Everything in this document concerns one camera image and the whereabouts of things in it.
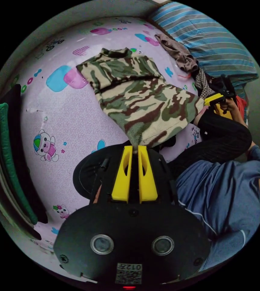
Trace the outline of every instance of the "dark folded cloth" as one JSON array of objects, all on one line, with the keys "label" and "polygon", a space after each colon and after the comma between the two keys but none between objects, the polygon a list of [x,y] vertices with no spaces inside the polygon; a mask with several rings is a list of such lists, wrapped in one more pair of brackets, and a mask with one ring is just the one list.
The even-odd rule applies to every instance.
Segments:
[{"label": "dark folded cloth", "polygon": [[181,70],[186,73],[192,73],[199,69],[197,59],[191,55],[182,43],[171,39],[163,33],[156,34],[155,37],[168,54],[176,60]]}]

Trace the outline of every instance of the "black pants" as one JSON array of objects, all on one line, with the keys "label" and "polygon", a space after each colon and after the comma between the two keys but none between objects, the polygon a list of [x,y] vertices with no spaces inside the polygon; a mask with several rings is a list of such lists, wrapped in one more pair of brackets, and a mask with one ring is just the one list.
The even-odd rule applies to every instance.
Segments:
[{"label": "black pants", "polygon": [[[246,152],[252,142],[250,131],[245,126],[217,115],[210,109],[203,114],[198,127],[203,141],[189,147],[176,159],[168,163],[175,179],[199,160],[221,164],[234,160]],[[73,173],[73,184],[77,192],[89,199],[97,170],[105,157],[116,149],[127,145],[130,145],[129,141],[100,149],[85,157],[76,166]]]}]

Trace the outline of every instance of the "screw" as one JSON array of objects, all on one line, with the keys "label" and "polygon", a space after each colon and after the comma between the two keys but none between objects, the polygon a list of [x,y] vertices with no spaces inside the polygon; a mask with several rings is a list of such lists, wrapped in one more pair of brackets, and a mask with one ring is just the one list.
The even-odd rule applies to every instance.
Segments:
[{"label": "screw", "polygon": [[67,263],[68,263],[68,258],[67,258],[67,256],[65,256],[65,255],[60,255],[59,258],[60,258],[60,260],[61,260],[64,264],[67,264]]},{"label": "screw", "polygon": [[195,261],[194,261],[194,266],[199,266],[202,263],[203,263],[203,259],[202,258],[196,258]]},{"label": "screw", "polygon": [[137,209],[130,209],[129,215],[132,217],[136,217],[139,214],[139,211]]}]

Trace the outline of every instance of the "red light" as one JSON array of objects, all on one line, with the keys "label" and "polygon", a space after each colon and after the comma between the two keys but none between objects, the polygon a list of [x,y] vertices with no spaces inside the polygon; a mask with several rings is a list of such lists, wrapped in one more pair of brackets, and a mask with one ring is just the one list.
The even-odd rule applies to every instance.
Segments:
[{"label": "red light", "polygon": [[125,290],[134,290],[136,287],[135,286],[124,286],[123,288]]}]

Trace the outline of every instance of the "yellow bracket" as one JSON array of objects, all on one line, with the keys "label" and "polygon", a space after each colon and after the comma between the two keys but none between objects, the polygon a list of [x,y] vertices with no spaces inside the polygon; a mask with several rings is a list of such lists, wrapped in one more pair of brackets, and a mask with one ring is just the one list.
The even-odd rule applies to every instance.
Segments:
[{"label": "yellow bracket", "polygon": [[207,97],[204,101],[204,106],[210,106],[211,103],[218,99],[218,103],[221,101],[220,99],[224,99],[224,95],[221,93],[215,93],[214,95]]},{"label": "yellow bracket", "polygon": [[122,159],[119,165],[118,173],[112,191],[113,200],[124,201],[128,203],[132,166],[132,152],[133,147],[131,145],[127,145],[124,147]]},{"label": "yellow bracket", "polygon": [[140,203],[145,201],[155,201],[158,195],[147,148],[144,145],[138,146],[138,176]]}]

